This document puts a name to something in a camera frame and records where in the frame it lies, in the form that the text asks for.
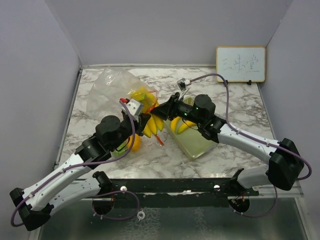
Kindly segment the orange yellow bell pepper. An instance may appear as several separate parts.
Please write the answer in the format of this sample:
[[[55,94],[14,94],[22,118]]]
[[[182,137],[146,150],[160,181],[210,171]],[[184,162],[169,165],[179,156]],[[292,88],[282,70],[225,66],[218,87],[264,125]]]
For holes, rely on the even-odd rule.
[[[134,141],[133,141],[133,136],[131,135],[128,138],[128,142],[127,142],[126,147],[129,148],[131,146],[131,144],[133,143],[131,151],[137,152],[141,148],[141,142],[142,142],[142,140],[139,135],[135,134]]]

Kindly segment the single yellow banana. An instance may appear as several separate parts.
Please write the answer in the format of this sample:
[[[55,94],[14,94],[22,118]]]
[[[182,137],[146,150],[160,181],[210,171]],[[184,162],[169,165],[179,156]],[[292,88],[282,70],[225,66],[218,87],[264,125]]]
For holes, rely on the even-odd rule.
[[[198,128],[196,123],[176,117],[170,122],[170,129],[174,134],[179,135],[187,129],[197,130]]]

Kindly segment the green apple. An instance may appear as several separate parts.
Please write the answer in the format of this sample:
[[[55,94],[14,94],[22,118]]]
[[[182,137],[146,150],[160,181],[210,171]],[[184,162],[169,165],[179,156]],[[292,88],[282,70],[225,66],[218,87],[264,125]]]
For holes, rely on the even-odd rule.
[[[112,155],[116,157],[122,156],[127,151],[127,145],[128,141],[126,140],[112,152]]]

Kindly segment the green plastic basket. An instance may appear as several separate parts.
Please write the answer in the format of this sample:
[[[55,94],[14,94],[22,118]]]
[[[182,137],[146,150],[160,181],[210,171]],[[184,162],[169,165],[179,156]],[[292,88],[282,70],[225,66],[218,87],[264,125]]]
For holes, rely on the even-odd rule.
[[[189,128],[181,134],[175,134],[170,129],[170,123],[170,120],[165,121],[164,127],[190,160],[199,158],[217,146],[217,143],[205,139],[198,130]]]

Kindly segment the yellow banana bunch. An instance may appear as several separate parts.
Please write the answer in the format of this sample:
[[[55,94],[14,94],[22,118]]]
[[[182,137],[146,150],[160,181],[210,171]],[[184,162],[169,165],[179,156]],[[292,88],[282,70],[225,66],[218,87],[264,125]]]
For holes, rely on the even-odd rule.
[[[150,114],[150,119],[147,121],[147,124],[143,130],[143,134],[151,138],[152,135],[156,136],[158,134],[158,131],[162,131],[164,129],[164,121],[153,115]]]

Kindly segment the clear zip bag red zipper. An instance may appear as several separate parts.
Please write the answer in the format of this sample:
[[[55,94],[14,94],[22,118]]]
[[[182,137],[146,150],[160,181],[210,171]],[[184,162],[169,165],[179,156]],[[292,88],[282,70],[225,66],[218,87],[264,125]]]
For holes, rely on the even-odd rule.
[[[145,135],[143,135],[143,136],[140,136],[140,138],[141,138],[140,149],[137,152],[132,152],[130,150],[130,152],[124,157],[125,159],[139,158],[141,156],[150,154],[152,151],[157,150],[158,148],[163,147],[165,145],[164,142],[157,135],[155,136],[152,134],[151,138],[148,138]],[[121,156],[113,156],[112,153],[111,153],[111,156],[113,158],[121,157]]]

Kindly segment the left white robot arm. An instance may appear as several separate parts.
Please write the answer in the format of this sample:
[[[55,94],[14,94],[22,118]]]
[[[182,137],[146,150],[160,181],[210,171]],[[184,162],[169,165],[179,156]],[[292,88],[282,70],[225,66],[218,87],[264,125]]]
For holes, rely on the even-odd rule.
[[[122,120],[115,115],[105,116],[95,127],[95,133],[41,181],[25,189],[16,187],[9,193],[15,205],[10,219],[13,227],[24,226],[27,231],[41,227],[55,208],[50,201],[69,184],[99,165],[123,159],[123,156],[112,158],[111,153],[127,139],[142,135],[151,116],[148,113],[132,116],[124,110],[121,113]]]

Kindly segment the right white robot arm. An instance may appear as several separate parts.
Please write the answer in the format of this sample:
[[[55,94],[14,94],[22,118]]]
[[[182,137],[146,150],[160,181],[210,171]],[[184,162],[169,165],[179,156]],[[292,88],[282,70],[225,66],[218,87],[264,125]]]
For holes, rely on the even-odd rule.
[[[175,93],[151,113],[162,120],[180,117],[195,123],[206,140],[233,146],[264,162],[263,166],[236,171],[228,183],[234,195],[240,196],[247,189],[263,185],[291,190],[305,165],[292,140],[277,141],[241,131],[215,114],[216,106],[206,94],[197,95],[193,105],[184,103],[179,97],[180,94]]]

